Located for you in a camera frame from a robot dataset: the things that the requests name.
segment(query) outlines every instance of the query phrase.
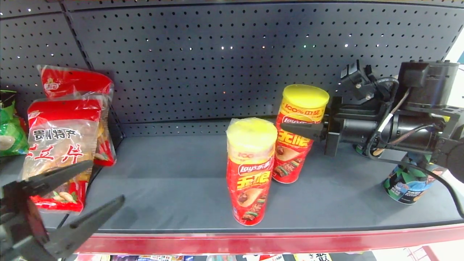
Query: lay's chip can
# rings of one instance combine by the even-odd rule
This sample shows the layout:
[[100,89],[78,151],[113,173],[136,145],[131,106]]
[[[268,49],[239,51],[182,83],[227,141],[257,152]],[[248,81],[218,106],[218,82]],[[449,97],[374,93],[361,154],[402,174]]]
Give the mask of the lay's chip can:
[[253,226],[264,217],[277,129],[259,118],[232,119],[227,129],[227,171],[234,218]]
[[313,140],[282,130],[281,123],[317,124],[324,117],[329,94],[310,85],[289,85],[284,89],[276,120],[278,131],[272,178],[280,183],[298,179]]

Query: store shelf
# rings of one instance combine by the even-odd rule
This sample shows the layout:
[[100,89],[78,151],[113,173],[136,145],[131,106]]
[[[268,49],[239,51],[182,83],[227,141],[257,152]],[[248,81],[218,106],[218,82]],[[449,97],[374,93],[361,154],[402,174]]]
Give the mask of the store shelf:
[[[24,156],[2,157],[0,158],[0,186],[8,184],[18,179],[23,167]],[[40,213],[45,227],[56,229],[62,222],[65,214]]]
[[[387,151],[384,157],[399,160],[403,154]],[[266,215],[253,227],[238,224],[232,216],[225,169],[223,135],[124,139],[117,165],[102,169],[93,181],[84,212],[120,194],[126,196],[125,205],[80,251],[343,252],[403,247],[464,235],[464,223],[444,186],[435,185],[413,206],[397,203],[380,185],[393,165],[363,158],[347,144],[340,146],[335,158],[324,156],[322,144],[315,144],[296,183],[272,183]],[[444,229],[447,232],[443,235],[418,234],[425,230],[443,233]],[[302,237],[331,241],[325,246],[308,245]],[[187,240],[205,238],[218,241],[201,246]],[[246,242],[233,238],[245,238]],[[277,238],[293,242],[273,241]],[[174,243],[169,239],[184,241]]]

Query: plastic snack bag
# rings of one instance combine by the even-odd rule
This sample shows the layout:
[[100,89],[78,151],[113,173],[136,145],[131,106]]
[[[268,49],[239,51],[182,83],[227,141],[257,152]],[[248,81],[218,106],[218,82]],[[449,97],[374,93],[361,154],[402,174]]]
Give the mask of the plastic snack bag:
[[98,126],[97,151],[94,163],[101,166],[112,166],[116,162],[116,152],[108,130],[108,112],[113,98],[114,84],[110,78],[98,72],[38,65],[44,93],[50,100],[93,99],[100,95],[103,98],[102,114]]
[[[30,148],[24,160],[22,179],[94,158],[100,100],[37,100],[27,113]],[[42,209],[81,212],[91,172],[89,168],[52,193],[31,199]]]
[[24,120],[16,116],[15,91],[0,91],[0,157],[27,153],[27,136]]

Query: blue can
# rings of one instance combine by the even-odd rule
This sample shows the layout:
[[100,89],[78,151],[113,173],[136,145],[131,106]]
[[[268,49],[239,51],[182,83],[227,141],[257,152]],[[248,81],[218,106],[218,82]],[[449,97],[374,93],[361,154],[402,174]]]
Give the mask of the blue can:
[[[408,152],[401,160],[436,175],[442,175],[446,169],[430,163],[430,155]],[[388,178],[383,182],[383,187],[388,195],[403,204],[412,205],[433,185],[435,178],[426,173],[410,168],[407,165],[397,165]]]

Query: gray shelf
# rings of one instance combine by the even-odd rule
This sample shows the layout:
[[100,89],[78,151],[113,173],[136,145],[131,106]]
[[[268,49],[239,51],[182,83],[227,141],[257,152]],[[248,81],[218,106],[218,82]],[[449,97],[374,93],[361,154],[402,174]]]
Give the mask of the gray shelf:
[[[0,158],[0,186],[8,184],[18,179],[23,168],[24,156],[2,157]],[[40,213],[45,227],[56,229],[63,221],[66,214]]]
[[394,166],[363,158],[348,144],[335,158],[314,144],[296,183],[272,183],[266,215],[253,227],[232,216],[224,135],[129,137],[118,150],[117,164],[100,171],[87,196],[85,213],[126,196],[99,233],[366,231],[463,222],[441,184],[412,206],[390,199],[380,183]]

